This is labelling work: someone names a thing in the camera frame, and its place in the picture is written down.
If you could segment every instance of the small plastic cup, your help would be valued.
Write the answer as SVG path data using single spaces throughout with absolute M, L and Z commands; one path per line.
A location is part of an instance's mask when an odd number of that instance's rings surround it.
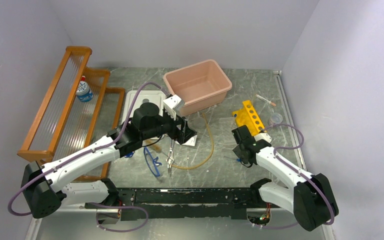
M 199 111 L 196 114 L 191 114 L 188 116 L 187 124 L 191 129 L 195 130 L 199 134 L 203 134 L 207 130 L 205 120 L 200 115 Z
M 280 115 L 279 113 L 275 112 L 270 116 L 270 119 L 268 120 L 268 123 L 271 125 L 275 124 L 281 124 L 284 120 L 284 117 Z

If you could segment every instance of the tabletop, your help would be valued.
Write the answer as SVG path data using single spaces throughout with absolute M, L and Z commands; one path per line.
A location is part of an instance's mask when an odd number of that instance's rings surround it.
M 136 68 L 119 67 L 109 68 L 111 75 L 108 81 L 110 87 L 122 87 L 126 93 L 137 90 L 144 82 L 155 82 L 167 89 L 163 81 L 165 73 L 175 68 Z M 252 183 L 269 178 L 277 181 L 266 169 L 254 165 L 246 168 L 237 161 L 232 149 L 236 146 L 231 130 L 236 123 L 232 112 L 243 108 L 243 101 L 251 100 L 258 116 L 265 126 L 269 125 L 269 118 L 273 113 L 283 116 L 283 123 L 290 123 L 288 106 L 280 79 L 276 78 L 271 70 L 260 69 L 223 69 L 232 82 L 232 89 L 222 103 L 211 106 L 186 116 L 190 127 L 197 131 L 195 146 L 174 146 L 174 162 L 179 166 L 194 166 L 203 161 L 210 154 L 212 144 L 206 125 L 201 117 L 204 113 L 209 129 L 214 137 L 214 151 L 212 157 L 202 166 L 183 170 L 167 169 L 166 154 L 169 152 L 170 139 L 164 137 L 157 143 L 161 153 L 149 149 L 154 157 L 159 158 L 162 166 L 158 167 L 161 176 L 155 177 L 149 170 L 143 150 L 137 150 L 131 158 L 120 158 L 110 163 L 108 177 L 119 188 L 228 188 L 249 187 Z M 156 90 L 153 86 L 147 86 L 145 90 Z M 258 94 L 274 102 L 276 106 L 255 97 Z M 117 98 L 104 99 L 101 112 L 95 127 L 95 139 L 100 138 L 109 131 L 108 126 L 114 119 L 114 108 L 117 106 Z M 278 126 L 269 129 L 273 146 L 295 146 L 297 140 L 294 132 L 287 127 Z M 303 160 L 297 150 L 280 150 L 284 157 L 295 165 L 302 167 Z M 98 175 L 100 169 L 94 169 L 89 175 Z

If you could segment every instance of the metal forceps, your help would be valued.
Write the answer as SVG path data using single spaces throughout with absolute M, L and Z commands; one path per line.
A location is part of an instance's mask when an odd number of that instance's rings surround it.
M 167 168 L 168 170 L 172 169 L 172 164 L 175 162 L 175 159 L 173 158 L 173 148 L 175 147 L 175 140 L 170 139 L 170 151 L 168 152 L 168 157 L 165 160 L 167 162 Z

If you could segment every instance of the blue label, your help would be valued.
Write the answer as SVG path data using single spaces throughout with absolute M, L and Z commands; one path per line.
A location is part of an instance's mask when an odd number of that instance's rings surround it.
M 90 100 L 92 100 L 92 98 L 94 97 L 94 93 L 91 92 L 90 90 L 86 93 L 86 94 L 83 94 L 81 96 L 77 96 L 77 98 L 80 100 L 80 102 L 89 102 Z

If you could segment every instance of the black base bar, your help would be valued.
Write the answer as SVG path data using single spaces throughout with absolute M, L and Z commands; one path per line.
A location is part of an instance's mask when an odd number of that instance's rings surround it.
M 150 219 L 230 217 L 246 220 L 247 209 L 266 208 L 258 191 L 233 188 L 117 188 L 123 205 L 146 209 Z M 86 208 L 96 206 L 86 204 Z M 144 219 L 138 210 L 123 210 L 121 221 Z

